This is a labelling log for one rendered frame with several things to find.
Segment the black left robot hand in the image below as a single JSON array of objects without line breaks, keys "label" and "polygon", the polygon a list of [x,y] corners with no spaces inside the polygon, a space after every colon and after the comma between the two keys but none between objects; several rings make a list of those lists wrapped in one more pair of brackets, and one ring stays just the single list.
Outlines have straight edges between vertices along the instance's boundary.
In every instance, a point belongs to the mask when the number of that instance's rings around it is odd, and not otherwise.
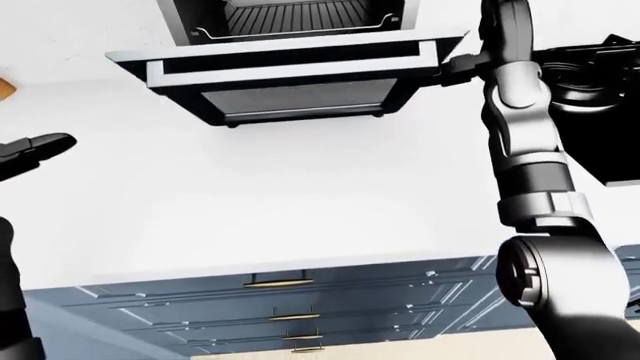
[{"label": "black left robot hand", "polygon": [[76,138],[65,133],[0,143],[0,182],[35,170],[42,161],[61,155],[76,144]]}]

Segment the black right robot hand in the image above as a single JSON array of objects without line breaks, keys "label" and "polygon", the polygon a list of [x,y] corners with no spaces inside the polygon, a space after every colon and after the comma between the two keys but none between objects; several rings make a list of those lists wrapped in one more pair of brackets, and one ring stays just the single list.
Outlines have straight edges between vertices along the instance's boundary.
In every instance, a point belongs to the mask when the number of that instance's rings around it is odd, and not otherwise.
[{"label": "black right robot hand", "polygon": [[469,83],[478,75],[478,68],[485,62],[486,58],[481,54],[453,57],[440,67],[440,85],[448,87]]}]

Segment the toaster oven glass door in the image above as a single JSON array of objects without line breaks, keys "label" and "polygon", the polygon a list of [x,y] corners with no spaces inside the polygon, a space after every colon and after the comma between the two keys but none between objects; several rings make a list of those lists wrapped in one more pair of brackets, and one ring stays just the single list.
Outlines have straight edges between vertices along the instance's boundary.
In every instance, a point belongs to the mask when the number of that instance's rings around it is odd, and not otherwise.
[{"label": "toaster oven glass door", "polygon": [[398,112],[439,82],[459,36],[336,35],[118,51],[106,58],[211,126]]}]

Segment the silver toaster oven body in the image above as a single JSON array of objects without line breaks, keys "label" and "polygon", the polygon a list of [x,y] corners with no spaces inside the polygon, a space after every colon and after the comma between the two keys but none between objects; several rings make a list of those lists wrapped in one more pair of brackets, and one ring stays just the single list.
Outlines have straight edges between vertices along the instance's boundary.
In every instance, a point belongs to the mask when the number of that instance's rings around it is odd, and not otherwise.
[{"label": "silver toaster oven body", "polygon": [[[231,43],[230,41],[212,42],[190,34],[203,14],[207,12],[212,0],[156,0],[156,2],[178,46]],[[419,5],[420,0],[405,0],[401,28],[398,30],[415,28]]]}]

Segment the blue grey drawer cabinet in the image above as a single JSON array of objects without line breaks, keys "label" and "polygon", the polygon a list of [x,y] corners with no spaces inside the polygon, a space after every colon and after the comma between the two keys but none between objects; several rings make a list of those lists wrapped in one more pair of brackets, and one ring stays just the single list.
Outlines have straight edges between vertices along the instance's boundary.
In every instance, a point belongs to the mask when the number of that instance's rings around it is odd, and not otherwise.
[{"label": "blue grey drawer cabinet", "polygon": [[[503,298],[492,255],[324,269],[221,275],[30,290],[28,309],[61,314],[51,326],[33,323],[51,360],[70,353],[54,338],[69,334],[85,348],[104,342],[79,328],[86,320],[187,359],[434,338],[467,332],[526,329],[525,311]],[[253,281],[312,279],[294,287],[245,288]],[[310,320],[269,321],[317,313]],[[282,341],[285,335],[323,338]]]}]

